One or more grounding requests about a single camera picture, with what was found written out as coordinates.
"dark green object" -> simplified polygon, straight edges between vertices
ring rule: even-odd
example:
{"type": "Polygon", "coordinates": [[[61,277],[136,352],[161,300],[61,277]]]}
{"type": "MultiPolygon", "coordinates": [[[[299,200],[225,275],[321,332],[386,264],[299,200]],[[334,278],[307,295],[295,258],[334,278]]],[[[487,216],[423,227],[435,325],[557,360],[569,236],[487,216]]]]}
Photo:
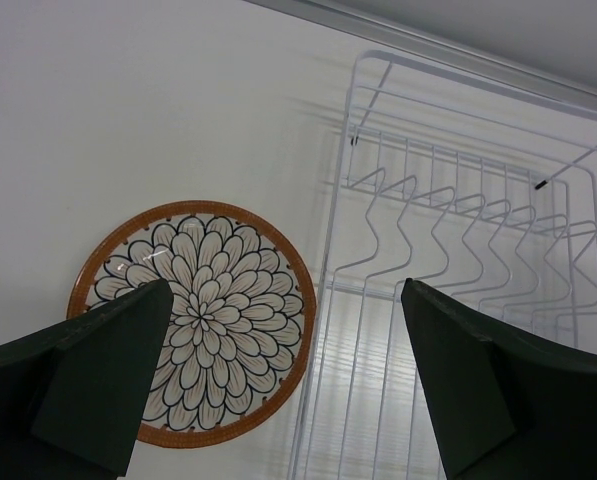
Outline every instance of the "dark green object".
{"type": "Polygon", "coordinates": [[[172,301],[158,280],[0,346],[0,479],[126,474],[172,301]]]}
{"type": "Polygon", "coordinates": [[[449,480],[597,480],[597,355],[422,282],[401,300],[449,480]]]}

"black and white flower pattern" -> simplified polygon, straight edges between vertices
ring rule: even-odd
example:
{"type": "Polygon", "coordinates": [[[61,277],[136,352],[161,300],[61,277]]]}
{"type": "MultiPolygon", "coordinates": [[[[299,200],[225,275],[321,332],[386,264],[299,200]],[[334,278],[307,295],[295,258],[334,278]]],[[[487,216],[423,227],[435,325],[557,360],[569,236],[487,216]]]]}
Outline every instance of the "black and white flower pattern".
{"type": "Polygon", "coordinates": [[[100,269],[95,306],[165,278],[171,322],[143,422],[206,431],[259,408],[298,354],[303,301],[287,260],[249,225],[208,214],[136,232],[100,269]]]}

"floral plate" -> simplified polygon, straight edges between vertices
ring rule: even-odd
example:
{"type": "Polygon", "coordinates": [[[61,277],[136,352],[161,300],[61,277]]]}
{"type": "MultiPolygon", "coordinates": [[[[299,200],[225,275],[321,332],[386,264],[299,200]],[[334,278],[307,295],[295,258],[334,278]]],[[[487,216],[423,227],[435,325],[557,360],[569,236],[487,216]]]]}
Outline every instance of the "floral plate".
{"type": "Polygon", "coordinates": [[[202,447],[269,418],[305,371],[314,326],[313,285],[298,252],[241,208],[162,205],[96,248],[68,317],[157,278],[169,281],[174,303],[138,439],[202,447]]]}

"white dish rack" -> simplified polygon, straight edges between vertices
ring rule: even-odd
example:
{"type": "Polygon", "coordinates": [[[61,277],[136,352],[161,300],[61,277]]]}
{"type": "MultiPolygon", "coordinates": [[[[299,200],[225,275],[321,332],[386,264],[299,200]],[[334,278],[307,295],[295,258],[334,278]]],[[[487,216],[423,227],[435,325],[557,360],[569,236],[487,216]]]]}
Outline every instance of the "white dish rack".
{"type": "Polygon", "coordinates": [[[400,305],[407,277],[597,353],[586,131],[597,134],[593,112],[386,52],[359,57],[289,479],[444,478],[400,305]]]}

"dish rack wire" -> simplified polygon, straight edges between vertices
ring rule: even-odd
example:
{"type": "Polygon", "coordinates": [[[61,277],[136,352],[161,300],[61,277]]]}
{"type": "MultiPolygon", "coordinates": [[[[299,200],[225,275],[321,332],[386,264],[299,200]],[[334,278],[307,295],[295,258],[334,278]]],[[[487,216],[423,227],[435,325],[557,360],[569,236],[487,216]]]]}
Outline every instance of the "dish rack wire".
{"type": "Polygon", "coordinates": [[[597,353],[597,178],[581,162],[597,144],[519,121],[521,103],[541,103],[544,125],[563,115],[391,53],[356,61],[288,479],[444,478],[399,303],[407,277],[597,353]],[[425,89],[431,77],[444,90],[425,89]]]}

